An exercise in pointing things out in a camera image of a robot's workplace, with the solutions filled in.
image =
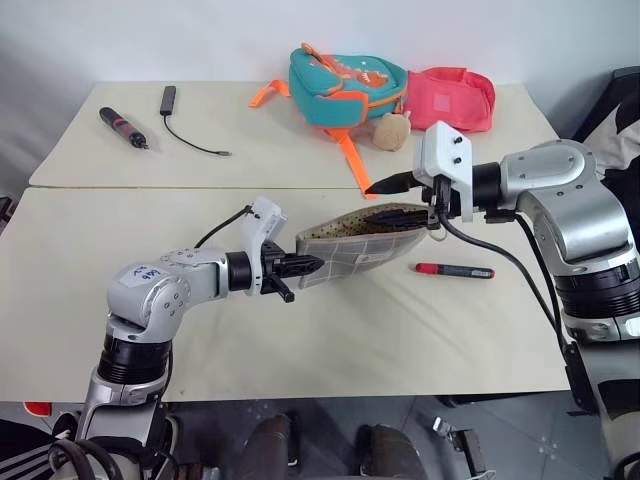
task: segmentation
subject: beige table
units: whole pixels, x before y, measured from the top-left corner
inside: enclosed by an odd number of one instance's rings
[[[132,262],[191,246],[253,190],[29,189],[0,236],[0,400],[80,401],[104,337],[106,287]],[[354,190],[273,190],[279,243],[360,208]],[[417,193],[393,201],[417,201]],[[216,236],[240,247],[239,225]],[[464,225],[522,258],[516,225]],[[490,281],[429,277],[419,261],[495,268]],[[357,277],[277,295],[237,292],[190,311],[169,400],[464,394],[566,389],[552,329],[520,274],[454,238],[429,238]]]
[[[293,101],[274,96],[247,107],[260,83],[175,83],[172,127],[188,140],[230,150],[231,158],[194,150],[164,129],[159,114],[171,82],[100,83],[93,89],[31,185],[54,187],[357,188],[340,151],[308,126]],[[496,87],[494,126],[472,134],[474,162],[500,161],[556,135],[522,85]],[[138,127],[151,146],[137,150],[98,117],[110,106]],[[372,181],[411,168],[415,132],[396,153],[355,140]]]

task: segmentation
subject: gray floor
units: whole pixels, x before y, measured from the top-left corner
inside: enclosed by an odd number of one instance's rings
[[[50,431],[51,419],[29,416],[17,403],[0,403],[0,418]],[[459,429],[472,428],[480,438],[489,468],[498,480],[598,480],[605,456],[595,417],[572,417],[568,392],[493,400],[454,409],[434,397],[365,397],[236,402],[180,403],[173,413],[184,427],[178,459],[230,471],[244,442],[260,421],[295,411],[302,430],[300,477],[352,473],[353,445],[363,424],[385,424],[405,432],[418,451],[430,480],[469,477],[462,454],[429,431],[442,416]]]

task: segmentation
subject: teal backpack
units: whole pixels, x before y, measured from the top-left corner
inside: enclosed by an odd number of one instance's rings
[[[364,194],[371,181],[349,130],[385,113],[401,113],[407,81],[406,70],[381,58],[321,55],[303,43],[291,53],[289,84],[272,81],[250,106],[259,106],[271,88],[292,96],[305,120],[325,130],[340,145]]]

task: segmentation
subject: red pen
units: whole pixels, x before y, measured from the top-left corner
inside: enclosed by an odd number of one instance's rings
[[[489,280],[496,276],[491,268],[465,267],[463,265],[442,265],[439,263],[418,263],[416,272],[428,275],[449,275],[452,277],[484,278]]]

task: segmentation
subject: pink pouch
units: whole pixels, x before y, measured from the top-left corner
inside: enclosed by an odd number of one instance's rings
[[[495,101],[488,78],[466,68],[435,67],[409,72],[404,110],[411,112],[411,128],[424,130],[442,120],[458,130],[486,132]]]

